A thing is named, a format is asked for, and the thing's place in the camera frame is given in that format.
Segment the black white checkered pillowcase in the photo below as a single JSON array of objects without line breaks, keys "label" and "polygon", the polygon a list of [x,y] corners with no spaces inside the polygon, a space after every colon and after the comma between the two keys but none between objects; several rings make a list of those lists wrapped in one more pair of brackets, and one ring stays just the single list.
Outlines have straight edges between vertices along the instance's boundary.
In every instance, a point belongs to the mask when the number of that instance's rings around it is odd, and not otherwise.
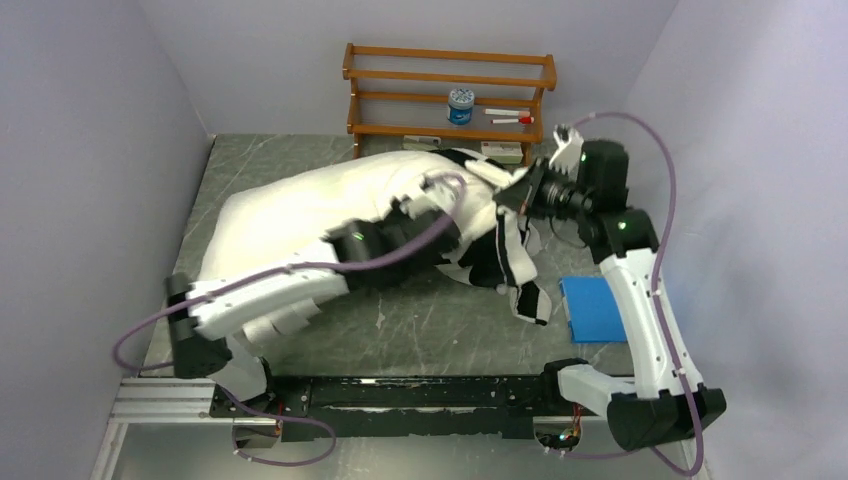
[{"label": "black white checkered pillowcase", "polygon": [[459,283],[508,296],[514,317],[547,325],[552,302],[536,283],[538,270],[533,261],[541,250],[540,234],[527,217],[494,201],[494,194],[513,184],[526,169],[512,171],[465,148],[437,149],[435,153],[460,167],[467,183],[458,216],[462,241],[436,268]]}]

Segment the white pillow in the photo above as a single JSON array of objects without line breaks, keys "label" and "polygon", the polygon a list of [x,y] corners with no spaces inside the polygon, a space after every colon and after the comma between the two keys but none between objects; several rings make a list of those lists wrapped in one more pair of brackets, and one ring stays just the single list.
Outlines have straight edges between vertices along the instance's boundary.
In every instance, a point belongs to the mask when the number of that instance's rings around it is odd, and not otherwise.
[{"label": "white pillow", "polygon": [[443,155],[392,151],[326,166],[230,196],[219,213],[197,275],[213,280],[281,261],[351,219],[381,219],[392,199],[416,196],[427,177],[456,171],[467,193],[456,217],[459,258],[495,229],[493,189]]}]

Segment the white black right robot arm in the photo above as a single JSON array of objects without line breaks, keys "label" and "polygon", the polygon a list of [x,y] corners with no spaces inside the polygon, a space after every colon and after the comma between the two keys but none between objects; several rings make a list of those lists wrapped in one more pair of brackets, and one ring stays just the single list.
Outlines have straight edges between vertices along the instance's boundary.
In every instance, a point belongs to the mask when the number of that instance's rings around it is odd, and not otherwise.
[{"label": "white black right robot arm", "polygon": [[601,373],[585,360],[560,360],[545,365],[539,398],[553,414],[587,408],[631,452],[698,439],[727,404],[722,390],[704,385],[686,352],[661,283],[663,246],[648,214],[627,202],[628,166],[621,144],[590,140],[575,175],[539,160],[494,199],[528,218],[576,222],[616,302],[633,380]]}]

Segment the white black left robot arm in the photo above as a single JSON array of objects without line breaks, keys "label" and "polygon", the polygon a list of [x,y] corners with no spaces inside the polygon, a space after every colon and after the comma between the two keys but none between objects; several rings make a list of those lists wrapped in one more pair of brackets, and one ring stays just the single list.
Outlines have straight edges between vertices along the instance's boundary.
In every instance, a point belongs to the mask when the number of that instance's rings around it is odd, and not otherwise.
[{"label": "white black left robot arm", "polygon": [[173,375],[213,380],[249,414],[264,415],[275,406],[277,388],[266,362],[239,337],[247,323],[401,281],[455,249],[460,237],[440,210],[414,217],[393,211],[382,220],[350,220],[248,274],[197,282],[173,274],[164,282]]}]

